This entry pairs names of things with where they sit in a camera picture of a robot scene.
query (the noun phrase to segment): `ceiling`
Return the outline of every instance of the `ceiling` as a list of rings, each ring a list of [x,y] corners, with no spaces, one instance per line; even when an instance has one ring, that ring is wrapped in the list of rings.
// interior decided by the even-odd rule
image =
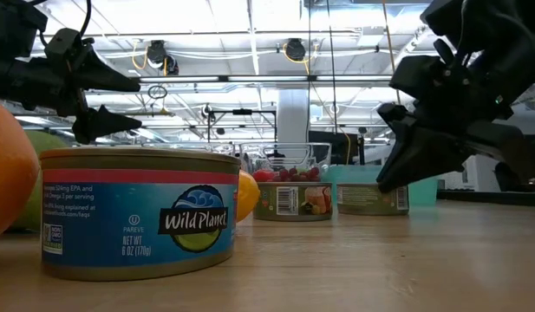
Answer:
[[[126,76],[143,78],[162,75],[151,66],[137,69],[134,65],[145,64],[143,55],[151,40],[166,41],[167,51],[179,64],[181,77],[307,75],[304,64],[289,62],[282,52],[289,38],[300,38],[304,47],[312,47],[309,64],[312,75],[391,75],[391,53],[396,62],[406,55],[435,54],[432,46],[435,37],[419,18],[428,0],[388,0],[386,18],[380,1],[330,0],[330,18],[325,1],[312,0],[311,10],[304,1],[309,0],[94,0],[85,36],[95,39],[95,51],[108,66]],[[61,28],[81,27],[86,1],[48,0],[39,9],[49,18],[45,32],[49,41]],[[386,32],[386,20],[390,36]],[[36,40],[33,56],[42,56],[42,49]],[[192,83],[189,78],[163,83],[166,97],[154,100],[147,94],[154,85],[142,84],[138,94],[99,90],[86,93],[91,107],[105,105],[117,113],[136,114],[135,118],[143,120],[151,133],[118,133],[101,142],[203,140],[206,122],[201,111],[206,105],[223,110],[276,110],[278,105],[284,105],[278,102],[278,90],[308,87],[307,82]],[[310,104],[332,108],[332,85],[314,85],[316,92],[311,92]],[[348,125],[346,131],[355,133],[359,126],[381,125],[375,108],[382,102],[397,101],[397,93],[386,85],[386,82],[360,81],[336,84],[337,115],[339,122]],[[400,97],[402,103],[412,100],[405,94]],[[11,109],[23,114],[18,107]],[[311,125],[329,131],[332,121],[327,112],[330,110],[319,111],[320,116],[312,119]],[[212,137],[219,141],[272,140],[274,131],[269,124],[272,119],[268,114],[252,117],[228,114],[216,125],[228,126],[225,134],[214,133]],[[67,127],[73,119],[25,114],[19,120],[27,128],[52,127],[60,129],[61,135],[72,136]],[[369,135],[378,137],[385,131],[381,127],[372,128]]]

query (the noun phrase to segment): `can label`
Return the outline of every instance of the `can label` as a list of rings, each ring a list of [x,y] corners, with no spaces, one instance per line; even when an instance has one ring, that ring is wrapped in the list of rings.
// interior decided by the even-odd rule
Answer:
[[[377,185],[339,185],[337,188],[339,209],[358,213],[392,213],[409,210],[408,188],[382,194]]]
[[[236,174],[48,169],[42,182],[45,263],[174,263],[232,247]]]
[[[260,185],[256,217],[330,215],[329,186]]]

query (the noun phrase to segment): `orange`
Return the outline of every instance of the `orange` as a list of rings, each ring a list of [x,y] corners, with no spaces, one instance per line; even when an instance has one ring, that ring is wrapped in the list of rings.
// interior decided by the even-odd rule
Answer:
[[[244,220],[259,200],[259,187],[256,180],[243,170],[240,170],[240,179],[238,180],[238,206],[236,209],[236,220]]]
[[[15,117],[0,105],[0,234],[23,211],[38,172],[34,147]]]

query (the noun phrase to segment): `small can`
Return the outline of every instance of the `small can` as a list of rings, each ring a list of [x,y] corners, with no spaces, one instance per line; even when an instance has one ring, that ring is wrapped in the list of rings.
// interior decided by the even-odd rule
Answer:
[[[77,147],[42,153],[42,266],[124,281],[231,256],[240,163],[184,150]]]
[[[259,201],[253,217],[270,221],[322,221],[330,219],[331,183],[258,183]]]
[[[408,187],[381,193],[377,185],[339,184],[338,212],[368,216],[405,216],[409,213]]]

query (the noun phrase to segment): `wooden table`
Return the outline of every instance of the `wooden table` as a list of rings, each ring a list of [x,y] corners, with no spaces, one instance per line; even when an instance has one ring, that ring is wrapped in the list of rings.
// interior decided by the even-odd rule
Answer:
[[[5,311],[535,311],[535,208],[440,203],[409,218],[246,219],[210,269],[123,282],[39,272],[37,237],[0,239]]]

